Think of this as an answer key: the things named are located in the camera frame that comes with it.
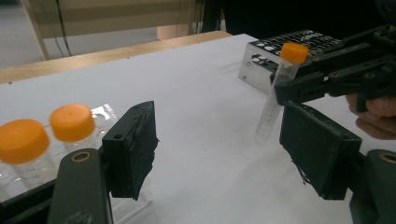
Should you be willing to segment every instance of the orange bottle cap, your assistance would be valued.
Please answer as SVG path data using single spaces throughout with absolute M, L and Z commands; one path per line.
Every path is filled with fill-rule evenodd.
M 308 55 L 307 46 L 296 43 L 285 43 L 280 51 L 280 57 L 291 63 L 304 63 Z
M 41 156 L 50 146 L 44 127 L 33 119 L 17 119 L 0 127 L 0 160 L 22 164 Z
M 64 105 L 49 118 L 53 134 L 63 142 L 77 142 L 88 137 L 95 128 L 91 110 L 85 105 Z

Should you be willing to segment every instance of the test tube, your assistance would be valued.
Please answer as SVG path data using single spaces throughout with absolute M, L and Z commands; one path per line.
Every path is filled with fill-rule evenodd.
M 276 100 L 275 85 L 295 78 L 300 64 L 306 60 L 308 51 L 308 47 L 297 43 L 285 43 L 283 45 L 275 79 L 256 129 L 255 141 L 258 144 L 263 145 L 267 142 L 281 109 L 281 105 Z
M 49 145 L 44 127 L 36 120 L 17 119 L 0 127 L 0 160 L 15 170 L 28 189 L 54 179 L 58 173 Z
M 64 143 L 68 153 L 83 148 L 97 148 L 93 136 L 95 123 L 86 105 L 64 105 L 52 112 L 49 123 L 54 136 Z

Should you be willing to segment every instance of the white table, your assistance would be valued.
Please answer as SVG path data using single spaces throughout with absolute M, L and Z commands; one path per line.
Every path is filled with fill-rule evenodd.
M 237 77 L 246 43 L 237 35 L 51 76 L 0 85 L 0 124 L 47 123 L 60 105 L 108 103 L 121 116 L 153 100 L 160 143 L 153 202 L 133 223 L 352 223 L 345 201 L 324 201 L 305 186 L 278 144 L 253 136 L 266 96 Z M 361 151 L 393 149 L 354 124 L 344 97 L 309 103 L 362 137 Z

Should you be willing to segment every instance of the test tube rack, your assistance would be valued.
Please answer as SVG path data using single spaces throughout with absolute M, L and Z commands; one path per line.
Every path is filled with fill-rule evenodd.
M 287 42 L 299 43 L 309 47 L 305 63 L 310 63 L 312 57 L 322 54 L 324 49 L 340 43 L 341 40 L 310 30 L 302 30 L 249 42 L 245 49 L 238 77 L 259 91 L 268 94 L 271 90 L 270 76 L 276 72 L 280 62 L 280 50 L 283 44 Z

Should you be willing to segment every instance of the human hand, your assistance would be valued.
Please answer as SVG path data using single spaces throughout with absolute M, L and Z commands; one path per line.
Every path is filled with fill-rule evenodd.
M 366 101 L 367 112 L 356 111 L 357 94 L 346 96 L 349 109 L 359 116 L 356 125 L 374 138 L 396 139 L 396 97 L 381 97 Z

